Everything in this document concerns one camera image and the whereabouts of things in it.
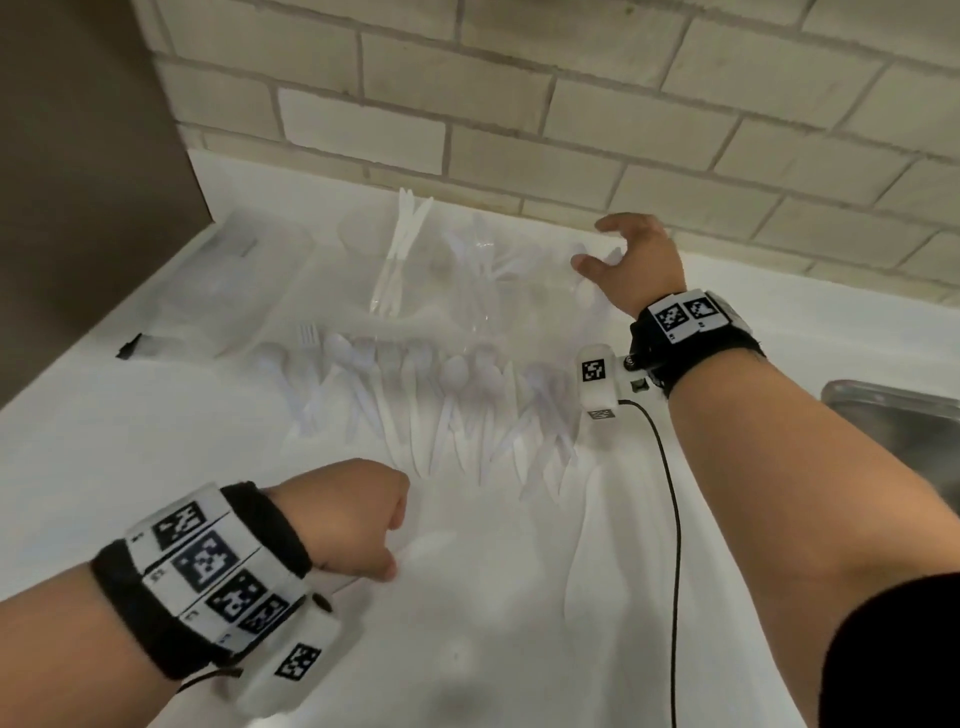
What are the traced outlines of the person's right hand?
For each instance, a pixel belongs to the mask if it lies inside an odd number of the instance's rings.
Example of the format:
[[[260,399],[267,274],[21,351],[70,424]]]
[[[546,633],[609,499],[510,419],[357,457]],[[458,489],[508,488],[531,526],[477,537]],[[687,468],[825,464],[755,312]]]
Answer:
[[[621,212],[595,223],[603,234],[618,234],[627,245],[613,272],[583,274],[617,310],[637,320],[654,303],[688,290],[679,251],[654,216]]]

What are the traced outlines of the person's left hand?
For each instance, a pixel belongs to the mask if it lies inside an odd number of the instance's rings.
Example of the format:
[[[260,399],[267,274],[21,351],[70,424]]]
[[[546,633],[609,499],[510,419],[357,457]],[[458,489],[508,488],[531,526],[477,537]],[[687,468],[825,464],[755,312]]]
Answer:
[[[376,461],[354,458],[310,470],[266,489],[305,547],[313,567],[353,576],[354,557],[384,544],[404,523],[410,480]]]

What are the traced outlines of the person's right forearm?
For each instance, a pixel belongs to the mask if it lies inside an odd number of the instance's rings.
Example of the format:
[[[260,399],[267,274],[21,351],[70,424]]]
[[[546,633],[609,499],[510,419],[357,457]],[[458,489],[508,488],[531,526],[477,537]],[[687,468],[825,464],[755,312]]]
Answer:
[[[933,487],[763,356],[731,349],[668,398],[678,443],[808,728],[844,620],[918,577],[960,573]]]

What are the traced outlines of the person's left forearm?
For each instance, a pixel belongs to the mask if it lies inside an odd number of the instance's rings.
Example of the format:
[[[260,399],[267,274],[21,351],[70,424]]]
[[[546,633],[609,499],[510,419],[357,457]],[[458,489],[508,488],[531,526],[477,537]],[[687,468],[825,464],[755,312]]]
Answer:
[[[148,728],[183,684],[151,661],[88,562],[0,601],[0,728]]]

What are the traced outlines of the clear plastic cup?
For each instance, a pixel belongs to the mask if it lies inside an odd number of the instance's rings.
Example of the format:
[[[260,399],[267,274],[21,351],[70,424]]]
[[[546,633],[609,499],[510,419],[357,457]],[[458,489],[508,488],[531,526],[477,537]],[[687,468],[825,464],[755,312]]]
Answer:
[[[503,236],[522,237],[498,227]],[[448,248],[450,315],[471,346],[491,346],[504,353],[512,330],[522,315],[523,299],[532,286],[531,278],[515,282],[473,279],[457,270]]]
[[[553,331],[582,342],[620,315],[599,287],[571,265],[571,259],[591,252],[585,243],[573,240],[540,246],[531,277],[534,300],[540,312],[549,315]]]
[[[356,280],[352,295],[359,308],[376,319],[401,320],[438,306],[450,283],[450,254],[441,238],[444,221],[434,200],[406,262],[402,305],[397,318],[378,313],[385,280],[385,260],[399,219],[400,191],[390,200],[349,213],[338,227],[342,248]]]

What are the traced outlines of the black right wristband with markers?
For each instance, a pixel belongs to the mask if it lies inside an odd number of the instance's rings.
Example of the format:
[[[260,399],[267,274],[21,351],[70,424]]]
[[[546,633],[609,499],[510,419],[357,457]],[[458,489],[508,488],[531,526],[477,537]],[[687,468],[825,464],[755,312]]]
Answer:
[[[765,353],[729,303],[702,289],[662,297],[630,325],[629,358],[666,397],[696,366],[726,351]]]

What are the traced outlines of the black wristband with markers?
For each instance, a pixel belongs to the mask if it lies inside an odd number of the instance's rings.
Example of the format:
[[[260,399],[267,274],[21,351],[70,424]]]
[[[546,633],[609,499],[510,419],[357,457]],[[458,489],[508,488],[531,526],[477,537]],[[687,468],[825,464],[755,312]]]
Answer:
[[[291,522],[251,481],[188,493],[90,563],[127,631],[172,681],[238,663],[303,603],[312,567]]]
[[[629,358],[666,397],[696,366],[726,351],[765,353],[729,303],[702,289],[662,297],[630,325]]]

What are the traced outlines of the row of white plastic cutlery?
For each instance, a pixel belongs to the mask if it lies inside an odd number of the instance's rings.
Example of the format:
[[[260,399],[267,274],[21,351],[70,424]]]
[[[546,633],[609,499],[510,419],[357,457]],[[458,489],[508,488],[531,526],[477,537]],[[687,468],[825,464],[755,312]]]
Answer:
[[[297,334],[294,346],[261,341],[246,354],[282,402],[288,441],[338,442],[422,480],[456,467],[481,488],[505,481],[522,502],[545,494],[565,506],[598,476],[572,377],[558,367],[520,365],[490,344],[448,353],[313,322]]]

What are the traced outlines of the black left wristband with markers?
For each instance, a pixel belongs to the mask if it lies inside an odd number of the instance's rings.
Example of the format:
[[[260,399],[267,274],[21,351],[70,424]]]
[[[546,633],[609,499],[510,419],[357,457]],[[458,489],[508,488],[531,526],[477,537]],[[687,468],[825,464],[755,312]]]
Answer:
[[[291,522],[251,481],[188,493],[90,563],[127,631],[172,681],[238,663],[303,603],[312,567]]]

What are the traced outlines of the white plastic knife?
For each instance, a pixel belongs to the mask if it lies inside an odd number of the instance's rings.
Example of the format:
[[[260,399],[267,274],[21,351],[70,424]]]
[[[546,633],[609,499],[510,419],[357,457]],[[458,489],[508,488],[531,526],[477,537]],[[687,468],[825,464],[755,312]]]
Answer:
[[[398,318],[400,316],[406,262],[414,243],[419,238],[434,201],[435,199],[430,197],[421,204],[417,204],[416,197],[411,189],[402,188],[399,190],[398,219],[394,228],[393,240],[385,259],[385,272],[388,275],[377,309],[378,313],[385,318]]]

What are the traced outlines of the clear plastic container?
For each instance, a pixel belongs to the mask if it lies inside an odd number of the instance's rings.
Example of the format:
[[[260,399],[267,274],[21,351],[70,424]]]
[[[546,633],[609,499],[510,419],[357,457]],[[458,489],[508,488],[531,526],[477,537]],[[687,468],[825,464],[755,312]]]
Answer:
[[[200,363],[239,352],[315,249],[302,224],[235,209],[155,294],[140,339],[144,357]]]

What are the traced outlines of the metal sink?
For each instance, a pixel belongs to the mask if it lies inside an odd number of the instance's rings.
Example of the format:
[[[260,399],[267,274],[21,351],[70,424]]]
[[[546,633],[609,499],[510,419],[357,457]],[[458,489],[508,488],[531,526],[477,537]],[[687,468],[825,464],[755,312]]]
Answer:
[[[960,517],[960,399],[847,379],[825,384],[821,401],[927,480]]]

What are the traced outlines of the brown cabinet side panel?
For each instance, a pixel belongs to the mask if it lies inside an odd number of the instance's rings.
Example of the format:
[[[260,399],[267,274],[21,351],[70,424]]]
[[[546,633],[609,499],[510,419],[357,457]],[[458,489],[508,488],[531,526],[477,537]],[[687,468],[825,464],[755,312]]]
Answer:
[[[0,0],[0,408],[210,222],[133,0]]]

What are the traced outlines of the black sleeve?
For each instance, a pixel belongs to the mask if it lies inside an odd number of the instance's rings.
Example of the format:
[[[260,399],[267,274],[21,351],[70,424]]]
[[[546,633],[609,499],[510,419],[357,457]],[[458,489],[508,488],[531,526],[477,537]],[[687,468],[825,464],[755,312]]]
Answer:
[[[818,727],[960,728],[960,572],[884,590],[843,620]]]

